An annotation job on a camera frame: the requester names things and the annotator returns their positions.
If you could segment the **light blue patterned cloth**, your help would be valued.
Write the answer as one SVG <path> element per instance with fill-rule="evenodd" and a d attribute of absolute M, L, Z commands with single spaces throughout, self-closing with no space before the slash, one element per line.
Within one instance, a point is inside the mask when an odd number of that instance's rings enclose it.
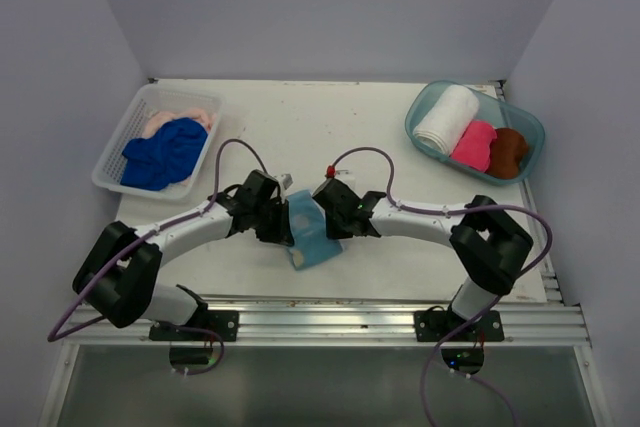
<path fill-rule="evenodd" d="M 327 237 L 325 217 L 308 190 L 287 197 L 294 245 L 287 248 L 293 267 L 300 271 L 342 254 L 339 241 Z"/>

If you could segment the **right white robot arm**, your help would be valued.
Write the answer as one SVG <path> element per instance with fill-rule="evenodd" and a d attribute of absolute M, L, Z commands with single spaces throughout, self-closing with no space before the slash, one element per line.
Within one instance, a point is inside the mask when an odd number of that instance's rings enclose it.
<path fill-rule="evenodd" d="M 480 313 L 508 295 L 533 247 L 533 239 L 489 197 L 477 195 L 452 215 L 443 206 L 429 214 L 424 204 L 395 206 L 388 194 L 358 196 L 347 184 L 325 180 L 312 194 L 324 210 L 327 237 L 404 237 L 450 247 L 467 272 L 445 316 L 451 336 L 468 339 L 481 327 Z"/>

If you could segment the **white towel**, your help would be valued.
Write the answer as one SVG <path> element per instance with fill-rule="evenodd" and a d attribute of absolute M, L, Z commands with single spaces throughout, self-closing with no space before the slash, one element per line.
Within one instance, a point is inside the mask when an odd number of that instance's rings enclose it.
<path fill-rule="evenodd" d="M 479 100 L 467 87 L 448 86 L 413 128 L 422 143 L 449 156 L 479 110 Z"/>

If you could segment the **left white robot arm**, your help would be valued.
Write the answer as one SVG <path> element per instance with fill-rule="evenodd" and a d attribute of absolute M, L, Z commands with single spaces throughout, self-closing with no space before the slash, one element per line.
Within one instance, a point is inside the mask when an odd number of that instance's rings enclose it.
<path fill-rule="evenodd" d="M 243 183 L 180 216 L 138 227 L 115 221 L 102 231 L 72 288 L 116 328 L 145 319 L 197 339 L 213 327 L 204 300 L 186 287 L 159 284 L 160 269 L 204 244 L 246 231 L 262 243 L 293 246 L 285 197 L 291 184 L 288 174 L 253 170 Z"/>

